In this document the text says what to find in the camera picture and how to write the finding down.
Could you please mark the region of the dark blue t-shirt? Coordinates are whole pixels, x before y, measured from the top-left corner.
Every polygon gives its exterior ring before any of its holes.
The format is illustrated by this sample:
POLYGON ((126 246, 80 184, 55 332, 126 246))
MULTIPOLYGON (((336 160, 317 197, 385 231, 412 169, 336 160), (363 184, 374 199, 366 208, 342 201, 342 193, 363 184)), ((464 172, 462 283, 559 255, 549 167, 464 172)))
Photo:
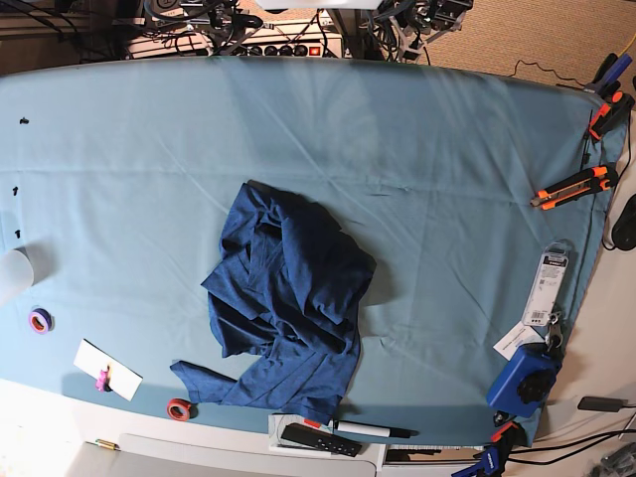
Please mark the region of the dark blue t-shirt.
POLYGON ((325 208, 244 183, 203 281, 224 357, 254 356, 237 378, 173 364, 193 403, 275 409, 328 423, 360 357, 359 305, 375 260, 325 208))

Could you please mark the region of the light blue table cloth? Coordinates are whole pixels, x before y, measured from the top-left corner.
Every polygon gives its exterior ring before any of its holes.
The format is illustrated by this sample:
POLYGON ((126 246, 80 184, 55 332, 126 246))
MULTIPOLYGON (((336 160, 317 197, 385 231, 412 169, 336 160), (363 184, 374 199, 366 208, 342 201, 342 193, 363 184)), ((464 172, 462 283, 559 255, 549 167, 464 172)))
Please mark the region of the light blue table cloth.
POLYGON ((273 410, 479 445, 496 343, 544 250, 567 327, 612 195, 533 194, 615 163, 598 97, 338 60, 190 58, 1 80, 1 247, 36 281, 1 309, 4 380, 263 431, 273 410))

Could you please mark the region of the black remote control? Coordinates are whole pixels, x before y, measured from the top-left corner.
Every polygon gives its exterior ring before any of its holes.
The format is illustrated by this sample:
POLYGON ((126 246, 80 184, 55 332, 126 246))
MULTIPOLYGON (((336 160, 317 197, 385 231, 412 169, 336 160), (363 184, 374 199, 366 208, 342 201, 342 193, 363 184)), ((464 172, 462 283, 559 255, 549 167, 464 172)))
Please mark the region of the black remote control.
POLYGON ((286 425, 281 437, 315 450, 349 457, 356 457, 363 449, 363 445, 360 442, 323 432, 299 423, 286 425))

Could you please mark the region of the white power strip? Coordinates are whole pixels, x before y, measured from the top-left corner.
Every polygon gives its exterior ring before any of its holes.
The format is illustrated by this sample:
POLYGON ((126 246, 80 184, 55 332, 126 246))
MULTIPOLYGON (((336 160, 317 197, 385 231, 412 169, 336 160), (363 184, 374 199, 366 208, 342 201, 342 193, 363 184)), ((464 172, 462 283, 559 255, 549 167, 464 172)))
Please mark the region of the white power strip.
POLYGON ((258 28, 214 31, 203 26, 143 34, 124 47, 130 60, 187 56, 344 58, 342 36, 326 17, 265 22, 258 28))

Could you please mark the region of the white black marker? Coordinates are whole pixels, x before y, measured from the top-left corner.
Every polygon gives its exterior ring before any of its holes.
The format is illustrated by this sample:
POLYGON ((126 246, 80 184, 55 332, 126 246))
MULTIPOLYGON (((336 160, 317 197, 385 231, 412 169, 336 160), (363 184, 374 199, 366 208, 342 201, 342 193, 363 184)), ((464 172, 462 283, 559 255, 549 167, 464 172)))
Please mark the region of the white black marker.
POLYGON ((410 429, 398 427, 385 427, 370 424, 363 424, 353 421, 337 420, 333 423, 335 430, 347 433, 355 433, 381 438, 402 438, 409 439, 417 435, 417 432, 410 429))

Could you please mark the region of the white paper label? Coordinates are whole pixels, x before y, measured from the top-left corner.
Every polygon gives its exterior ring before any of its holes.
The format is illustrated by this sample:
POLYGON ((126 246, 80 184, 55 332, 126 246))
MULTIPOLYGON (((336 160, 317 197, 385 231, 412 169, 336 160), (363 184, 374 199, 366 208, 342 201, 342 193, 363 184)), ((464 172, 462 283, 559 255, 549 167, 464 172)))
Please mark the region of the white paper label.
POLYGON ((493 349, 507 361, 510 361, 519 347, 543 343, 544 341, 545 338, 533 327, 518 322, 493 346, 493 349))

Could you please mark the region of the clear blister package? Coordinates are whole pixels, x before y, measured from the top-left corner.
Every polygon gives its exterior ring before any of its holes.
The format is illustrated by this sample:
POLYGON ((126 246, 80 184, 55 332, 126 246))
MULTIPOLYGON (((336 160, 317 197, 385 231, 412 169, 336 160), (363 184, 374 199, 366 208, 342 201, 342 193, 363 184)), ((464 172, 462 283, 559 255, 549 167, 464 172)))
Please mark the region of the clear blister package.
POLYGON ((569 264, 569 251, 564 240, 554 241, 543 250, 522 315, 525 326, 548 325, 569 264))

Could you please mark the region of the blue box with knob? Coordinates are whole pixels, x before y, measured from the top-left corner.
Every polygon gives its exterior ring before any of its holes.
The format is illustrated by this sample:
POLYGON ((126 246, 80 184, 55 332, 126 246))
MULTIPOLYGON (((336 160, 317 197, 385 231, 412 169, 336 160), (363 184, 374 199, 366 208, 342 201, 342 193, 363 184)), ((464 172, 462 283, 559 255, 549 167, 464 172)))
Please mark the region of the blue box with knob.
POLYGON ((560 348, 545 344, 519 347, 486 394, 486 402, 496 411, 528 418, 547 398, 562 367, 560 348))

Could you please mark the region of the orange clamp bottom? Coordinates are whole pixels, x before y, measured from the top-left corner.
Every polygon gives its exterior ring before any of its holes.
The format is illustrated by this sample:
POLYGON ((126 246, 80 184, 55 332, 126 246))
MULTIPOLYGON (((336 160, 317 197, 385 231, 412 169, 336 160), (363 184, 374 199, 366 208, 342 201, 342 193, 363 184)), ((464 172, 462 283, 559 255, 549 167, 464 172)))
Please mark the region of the orange clamp bottom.
POLYGON ((501 445, 520 446, 527 444, 527 435, 520 424, 509 421, 491 436, 491 441, 501 445))

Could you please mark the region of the blue clamp bottom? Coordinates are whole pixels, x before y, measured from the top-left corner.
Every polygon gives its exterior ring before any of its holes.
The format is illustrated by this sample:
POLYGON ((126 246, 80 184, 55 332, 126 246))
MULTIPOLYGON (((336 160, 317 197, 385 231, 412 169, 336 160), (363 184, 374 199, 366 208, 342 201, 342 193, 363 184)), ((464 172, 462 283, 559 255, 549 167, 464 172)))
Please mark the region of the blue clamp bottom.
POLYGON ((452 477, 493 477, 505 472, 509 451, 496 446, 487 447, 478 462, 451 474, 452 477))

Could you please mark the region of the blue clamp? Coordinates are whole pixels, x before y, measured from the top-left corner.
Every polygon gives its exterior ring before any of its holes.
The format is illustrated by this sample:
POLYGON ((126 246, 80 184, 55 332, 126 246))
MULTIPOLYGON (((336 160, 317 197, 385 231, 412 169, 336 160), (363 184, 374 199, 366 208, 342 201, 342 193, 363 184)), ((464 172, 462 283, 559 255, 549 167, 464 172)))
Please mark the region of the blue clamp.
POLYGON ((602 62, 593 80, 586 84, 583 90, 599 96, 607 95, 607 92, 618 81, 631 63, 632 58, 627 53, 621 54, 620 56, 615 53, 610 53, 602 62))
POLYGON ((478 462, 451 474, 452 477, 493 477, 505 472, 509 451, 496 446, 487 447, 478 462))

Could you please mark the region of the orange black utility knife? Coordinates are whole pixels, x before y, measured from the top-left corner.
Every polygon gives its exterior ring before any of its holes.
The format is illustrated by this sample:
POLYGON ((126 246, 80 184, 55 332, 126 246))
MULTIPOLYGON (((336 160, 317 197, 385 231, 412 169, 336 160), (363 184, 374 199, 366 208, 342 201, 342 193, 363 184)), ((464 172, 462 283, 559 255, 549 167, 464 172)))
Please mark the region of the orange black utility knife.
POLYGON ((584 196, 599 194, 615 187, 619 175, 611 165, 583 169, 566 179, 536 192, 530 204, 547 211, 584 196))

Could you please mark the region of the white plastic cup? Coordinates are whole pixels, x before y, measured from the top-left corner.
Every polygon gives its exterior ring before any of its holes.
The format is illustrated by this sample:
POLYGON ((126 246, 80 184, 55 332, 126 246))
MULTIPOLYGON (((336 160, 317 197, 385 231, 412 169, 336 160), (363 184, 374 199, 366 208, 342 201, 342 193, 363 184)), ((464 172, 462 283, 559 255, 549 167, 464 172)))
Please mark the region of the white plastic cup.
POLYGON ((0 262, 0 305, 30 288, 34 278, 33 266, 25 253, 18 249, 4 253, 0 262))

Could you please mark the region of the orange black clamp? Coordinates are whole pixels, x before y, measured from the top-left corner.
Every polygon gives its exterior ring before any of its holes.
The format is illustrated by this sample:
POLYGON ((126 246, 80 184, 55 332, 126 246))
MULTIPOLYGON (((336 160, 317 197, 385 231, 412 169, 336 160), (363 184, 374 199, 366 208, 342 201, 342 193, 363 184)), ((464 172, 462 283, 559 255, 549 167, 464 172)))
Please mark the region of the orange black clamp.
POLYGON ((602 136, 626 120, 630 115, 635 99, 632 95, 617 90, 608 101, 604 102, 588 125, 588 133, 593 142, 598 142, 602 136))

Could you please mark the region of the blue clamp top right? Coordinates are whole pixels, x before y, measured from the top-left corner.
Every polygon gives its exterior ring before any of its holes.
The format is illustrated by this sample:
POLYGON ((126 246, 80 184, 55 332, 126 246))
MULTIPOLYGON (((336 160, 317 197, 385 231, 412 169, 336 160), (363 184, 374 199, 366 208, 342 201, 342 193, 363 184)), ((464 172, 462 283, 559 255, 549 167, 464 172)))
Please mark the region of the blue clamp top right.
POLYGON ((583 90, 599 96, 607 95, 607 92, 618 81, 631 63, 632 58, 627 53, 621 54, 620 56, 615 53, 610 53, 602 62, 593 80, 586 84, 583 90))

